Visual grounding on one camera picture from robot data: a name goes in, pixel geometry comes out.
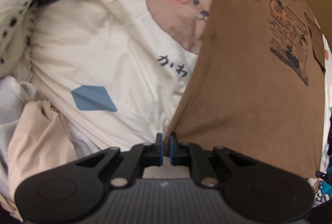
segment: gray ribbed surface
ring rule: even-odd
[[[137,180],[114,191],[104,207],[77,224],[242,224],[255,223],[232,211],[215,190],[191,179]],[[307,223],[304,220],[293,222]]]

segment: blue diamond shape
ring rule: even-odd
[[[80,111],[117,112],[117,108],[103,86],[82,85],[72,90],[71,94]]]

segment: white cloth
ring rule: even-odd
[[[32,34],[33,0],[0,0],[0,77],[11,73]]]
[[[32,79],[32,66],[30,59],[30,47],[28,46],[15,68],[10,72],[10,75],[18,82],[26,81],[31,82]]]
[[[31,45],[32,82],[101,149],[128,150],[164,133],[197,59],[160,29],[146,0],[59,0],[41,7]],[[330,54],[326,41],[325,48]],[[161,67],[157,60],[166,55],[188,75]],[[322,171],[332,105],[329,60],[326,69]],[[79,110],[70,92],[81,85],[105,87],[117,112]]]

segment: white bedsheet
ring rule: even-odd
[[[325,48],[331,58],[326,41]],[[31,51],[32,83],[101,149],[128,150],[165,133],[197,59],[157,25],[146,0],[59,0],[40,7]],[[166,55],[169,64],[162,67],[157,60]],[[182,64],[185,77],[175,71]],[[322,171],[331,73],[327,60]],[[71,91],[82,85],[104,87],[117,111],[79,110]]]

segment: beige fabric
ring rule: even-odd
[[[9,190],[34,174],[77,159],[63,115],[49,101],[29,102],[8,147]]]
[[[8,211],[12,217],[23,222],[23,219],[20,216],[19,210],[17,209],[17,207],[13,203],[13,201],[6,199],[6,197],[2,194],[0,194],[0,205],[3,209]]]

